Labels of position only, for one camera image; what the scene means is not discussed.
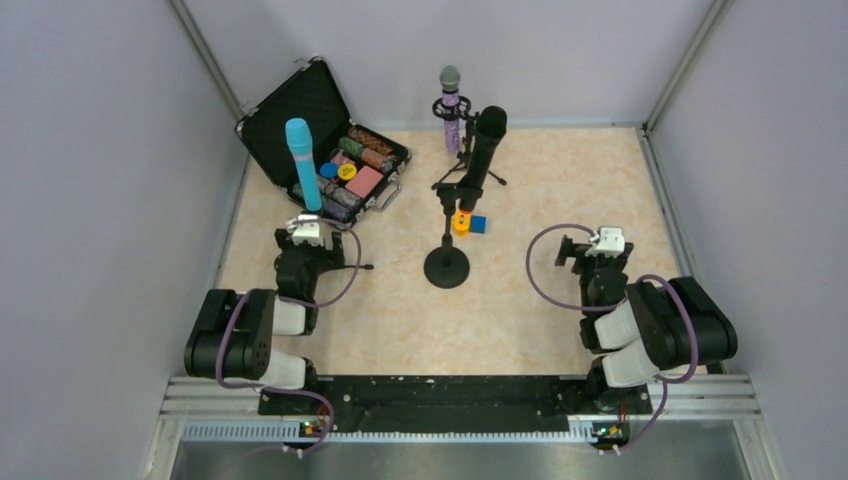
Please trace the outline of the teal blue microphone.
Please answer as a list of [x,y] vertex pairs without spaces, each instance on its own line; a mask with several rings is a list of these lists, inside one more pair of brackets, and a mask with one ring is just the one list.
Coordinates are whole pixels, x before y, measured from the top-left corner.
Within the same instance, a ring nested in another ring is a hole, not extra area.
[[292,155],[302,189],[304,205],[309,212],[323,209],[322,193],[317,181],[313,156],[313,138],[304,118],[294,117],[286,121],[286,145]]

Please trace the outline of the black round base stand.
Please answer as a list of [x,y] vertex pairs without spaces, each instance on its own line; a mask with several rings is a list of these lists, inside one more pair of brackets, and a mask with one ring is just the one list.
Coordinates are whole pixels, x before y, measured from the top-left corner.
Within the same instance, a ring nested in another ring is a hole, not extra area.
[[425,258],[423,271],[432,285],[441,289],[453,289],[463,284],[470,273],[467,255],[453,245],[453,218],[457,213],[458,205],[472,211],[482,197],[483,190],[457,182],[437,183],[435,191],[445,217],[444,233],[441,245],[433,249]]

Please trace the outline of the black orange-tipped microphone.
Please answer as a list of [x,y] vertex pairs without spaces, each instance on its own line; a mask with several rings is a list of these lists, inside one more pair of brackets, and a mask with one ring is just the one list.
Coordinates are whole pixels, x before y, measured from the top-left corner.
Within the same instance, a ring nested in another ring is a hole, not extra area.
[[483,194],[483,184],[495,151],[506,135],[508,116],[500,106],[484,108],[471,122],[471,148],[467,170],[458,183],[458,208],[470,213]]

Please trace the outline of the purple glitter microphone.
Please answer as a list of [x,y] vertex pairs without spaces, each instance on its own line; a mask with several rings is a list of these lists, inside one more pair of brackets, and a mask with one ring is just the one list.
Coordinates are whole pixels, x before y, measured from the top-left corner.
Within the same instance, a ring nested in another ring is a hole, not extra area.
[[445,66],[439,76],[442,86],[441,113],[443,114],[445,148],[450,154],[460,149],[459,138],[459,83],[461,75],[453,65]]

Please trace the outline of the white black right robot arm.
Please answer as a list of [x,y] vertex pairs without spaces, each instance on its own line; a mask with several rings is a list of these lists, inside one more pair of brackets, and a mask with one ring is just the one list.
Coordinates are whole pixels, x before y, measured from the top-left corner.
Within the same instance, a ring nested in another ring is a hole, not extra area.
[[556,265],[573,263],[579,279],[580,338],[595,354],[587,382],[594,394],[646,384],[678,367],[698,368],[738,351],[734,326],[691,276],[630,280],[624,268],[633,250],[600,253],[563,237]]

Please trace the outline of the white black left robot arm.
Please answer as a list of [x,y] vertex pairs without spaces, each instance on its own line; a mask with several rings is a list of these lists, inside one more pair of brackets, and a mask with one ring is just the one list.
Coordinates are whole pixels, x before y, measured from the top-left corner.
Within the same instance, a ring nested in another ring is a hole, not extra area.
[[316,227],[279,229],[273,262],[276,287],[239,293],[207,292],[187,340],[183,362],[192,377],[222,378],[232,386],[299,390],[312,369],[303,357],[277,352],[276,336],[305,336],[317,323],[320,276],[346,267],[342,234]]

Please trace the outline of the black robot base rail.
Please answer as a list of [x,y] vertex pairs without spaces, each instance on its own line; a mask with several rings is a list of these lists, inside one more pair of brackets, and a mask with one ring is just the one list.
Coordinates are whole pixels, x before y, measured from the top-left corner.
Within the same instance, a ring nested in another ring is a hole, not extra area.
[[609,389],[584,376],[338,375],[308,381],[341,433],[565,432],[577,415],[650,414],[646,386]]

